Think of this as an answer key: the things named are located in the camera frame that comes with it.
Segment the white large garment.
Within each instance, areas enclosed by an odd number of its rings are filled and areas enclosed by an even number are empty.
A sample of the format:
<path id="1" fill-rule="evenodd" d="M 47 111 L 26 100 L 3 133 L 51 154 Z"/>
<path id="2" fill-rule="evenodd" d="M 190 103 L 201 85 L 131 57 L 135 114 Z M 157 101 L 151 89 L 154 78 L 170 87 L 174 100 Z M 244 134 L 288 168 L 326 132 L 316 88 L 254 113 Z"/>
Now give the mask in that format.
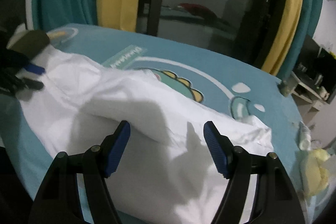
<path id="1" fill-rule="evenodd" d="M 272 132 L 255 116 L 236 121 L 165 85 L 148 71 L 106 68 L 48 46 L 33 59 L 45 69 L 37 92 L 18 94 L 46 151 L 82 153 L 125 120 L 130 139 L 107 186 L 116 208 L 150 223 L 210 223 L 228 182 L 203 137 L 212 121 L 249 153 L 272 151 Z"/>

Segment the yellow white folded cloth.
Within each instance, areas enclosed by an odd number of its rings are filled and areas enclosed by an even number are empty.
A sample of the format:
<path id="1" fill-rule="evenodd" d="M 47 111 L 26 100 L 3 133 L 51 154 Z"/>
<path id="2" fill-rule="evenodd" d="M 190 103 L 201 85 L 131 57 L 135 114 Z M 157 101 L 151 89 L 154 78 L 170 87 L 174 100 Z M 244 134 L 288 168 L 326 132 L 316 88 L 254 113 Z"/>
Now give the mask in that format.
<path id="1" fill-rule="evenodd" d="M 309 151 L 301 162 L 301 177 L 305 197 L 316 196 L 327 188 L 330 173 L 322 165 L 330 157 L 326 150 L 319 148 Z"/>

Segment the teal cartoon bed sheet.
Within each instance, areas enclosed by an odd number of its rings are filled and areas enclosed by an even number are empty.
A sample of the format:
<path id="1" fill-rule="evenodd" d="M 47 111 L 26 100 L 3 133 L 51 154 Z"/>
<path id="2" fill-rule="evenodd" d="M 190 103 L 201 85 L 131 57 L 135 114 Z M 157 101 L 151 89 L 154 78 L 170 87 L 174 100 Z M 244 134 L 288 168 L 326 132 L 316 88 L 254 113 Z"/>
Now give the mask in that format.
<path id="1" fill-rule="evenodd" d="M 162 81 L 187 97 L 202 94 L 202 104 L 231 117 L 236 99 L 243 113 L 252 114 L 272 129 L 272 144 L 297 192 L 302 192 L 298 148 L 301 116 L 290 96 L 277 89 L 279 80 L 241 61 L 212 51 L 98 26 L 69 24 L 54 46 L 86 55 L 100 64 L 120 69 L 150 69 Z"/>

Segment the white small bottle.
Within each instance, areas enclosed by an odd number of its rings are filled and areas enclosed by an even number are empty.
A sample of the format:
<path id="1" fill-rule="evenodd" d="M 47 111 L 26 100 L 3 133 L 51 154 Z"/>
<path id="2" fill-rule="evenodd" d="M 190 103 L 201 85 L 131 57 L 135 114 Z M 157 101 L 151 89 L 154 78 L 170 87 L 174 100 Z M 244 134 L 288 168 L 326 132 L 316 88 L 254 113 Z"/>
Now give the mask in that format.
<path id="1" fill-rule="evenodd" d="M 311 130 L 302 122 L 299 123 L 299 148 L 302 151 L 311 150 Z"/>

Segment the white desk shelf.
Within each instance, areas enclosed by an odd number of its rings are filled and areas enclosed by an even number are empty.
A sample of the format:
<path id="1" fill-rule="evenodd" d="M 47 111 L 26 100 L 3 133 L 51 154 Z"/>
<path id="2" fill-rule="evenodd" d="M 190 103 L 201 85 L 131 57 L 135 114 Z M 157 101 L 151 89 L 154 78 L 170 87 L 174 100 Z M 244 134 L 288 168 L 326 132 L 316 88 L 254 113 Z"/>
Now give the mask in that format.
<path id="1" fill-rule="evenodd" d="M 335 97 L 335 57 L 307 35 L 289 79 L 303 123 L 308 124 Z"/>

